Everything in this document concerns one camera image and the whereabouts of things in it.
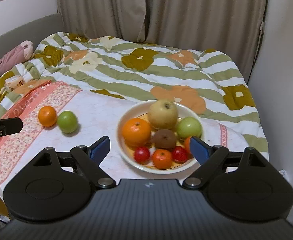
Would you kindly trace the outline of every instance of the logo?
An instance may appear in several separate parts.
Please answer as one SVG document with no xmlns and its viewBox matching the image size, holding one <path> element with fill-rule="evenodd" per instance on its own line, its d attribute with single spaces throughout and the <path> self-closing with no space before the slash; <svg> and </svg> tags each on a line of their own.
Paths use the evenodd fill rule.
<svg viewBox="0 0 293 240">
<path fill-rule="evenodd" d="M 146 187 L 151 188 L 154 186 L 154 184 L 152 182 L 148 182 L 146 184 L 144 184 Z"/>
</svg>

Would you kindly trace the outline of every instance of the floral comforter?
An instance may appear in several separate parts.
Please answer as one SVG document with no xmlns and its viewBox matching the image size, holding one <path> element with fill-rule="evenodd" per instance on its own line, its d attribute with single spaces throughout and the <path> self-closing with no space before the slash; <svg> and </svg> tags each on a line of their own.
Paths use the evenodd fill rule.
<svg viewBox="0 0 293 240">
<path fill-rule="evenodd" d="M 168 98 L 242 134 L 268 156 L 259 114 L 242 75 L 230 57 L 214 49 L 180 50 L 111 36 L 87 40 L 59 32 L 44 39 L 33 58 L 11 72 L 26 82 L 63 81 L 135 102 Z M 22 97 L 14 91 L 6 94 L 0 117 Z"/>
</svg>

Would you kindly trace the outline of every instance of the white bowl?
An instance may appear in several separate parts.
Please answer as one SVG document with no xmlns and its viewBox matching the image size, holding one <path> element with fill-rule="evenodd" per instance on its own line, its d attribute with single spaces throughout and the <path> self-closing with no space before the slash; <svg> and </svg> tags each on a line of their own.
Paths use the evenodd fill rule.
<svg viewBox="0 0 293 240">
<path fill-rule="evenodd" d="M 127 148 L 126 148 L 126 145 L 125 145 L 125 140 L 121 135 L 122 126 L 129 119 L 139 117 L 139 116 L 141 116 L 143 114 L 146 114 L 148 112 L 148 110 L 149 110 L 150 105 L 152 103 L 154 103 L 155 101 L 157 101 L 157 100 L 144 101 L 144 102 L 141 102 L 141 103 L 138 103 L 138 104 L 134 105 L 119 120 L 119 122 L 117 124 L 117 130 L 116 130 L 116 138 L 117 138 L 118 147 L 120 148 L 121 156 L 125 161 L 127 161 L 132 166 L 138 168 L 139 170 L 150 172 L 150 173 L 172 174 L 172 173 L 177 173 L 177 172 L 180 172 L 180 171 L 184 171 L 184 170 L 190 168 L 191 166 L 193 166 L 194 164 L 196 164 L 197 160 L 195 158 L 192 158 L 192 159 L 187 160 L 185 163 L 183 163 L 183 164 L 181 164 L 181 165 L 179 165 L 179 166 L 177 166 L 175 168 L 171 168 L 171 169 L 168 169 L 168 170 L 156 170 L 156 169 L 148 168 L 146 166 L 143 166 L 143 165 L 137 163 L 133 159 L 131 154 L 129 154 L 128 151 L 127 151 Z M 175 103 L 175 104 L 177 106 L 178 116 L 180 118 L 192 116 L 192 117 L 196 118 L 197 120 L 201 121 L 199 116 L 195 112 L 193 112 L 191 109 L 189 109 L 186 106 L 181 105 L 179 103 Z M 201 139 L 205 141 L 205 132 L 204 132 L 203 126 L 202 126 L 202 129 L 203 129 L 203 131 L 202 131 Z"/>
</svg>

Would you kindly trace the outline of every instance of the pink pillow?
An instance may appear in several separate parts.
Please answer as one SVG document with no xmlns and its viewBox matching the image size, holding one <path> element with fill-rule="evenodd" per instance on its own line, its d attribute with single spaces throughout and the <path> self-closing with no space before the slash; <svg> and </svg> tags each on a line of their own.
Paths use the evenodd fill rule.
<svg viewBox="0 0 293 240">
<path fill-rule="evenodd" d="M 0 76 L 12 69 L 15 65 L 29 60 L 32 53 L 33 43 L 31 41 L 24 41 L 10 50 L 0 59 Z"/>
</svg>

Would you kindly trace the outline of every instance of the orange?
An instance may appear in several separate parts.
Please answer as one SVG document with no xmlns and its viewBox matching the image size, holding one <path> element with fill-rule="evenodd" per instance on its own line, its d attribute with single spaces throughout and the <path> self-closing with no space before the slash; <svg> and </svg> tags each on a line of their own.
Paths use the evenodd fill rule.
<svg viewBox="0 0 293 240">
<path fill-rule="evenodd" d="M 191 139 L 192 136 L 189 136 L 188 138 L 186 138 L 184 140 L 184 148 L 186 149 L 187 153 L 189 154 L 189 158 L 193 157 L 192 154 L 191 154 L 191 151 L 190 151 L 190 139 Z"/>
<path fill-rule="evenodd" d="M 152 161 L 158 169 L 169 169 L 172 166 L 172 154 L 168 150 L 157 149 L 152 155 Z"/>
<path fill-rule="evenodd" d="M 151 125 L 141 118 L 132 118 L 123 125 L 122 136 L 130 146 L 143 146 L 150 140 Z"/>
<path fill-rule="evenodd" d="M 44 106 L 39 111 L 38 120 L 44 127 L 50 127 L 57 121 L 57 113 L 52 106 Z"/>
</svg>

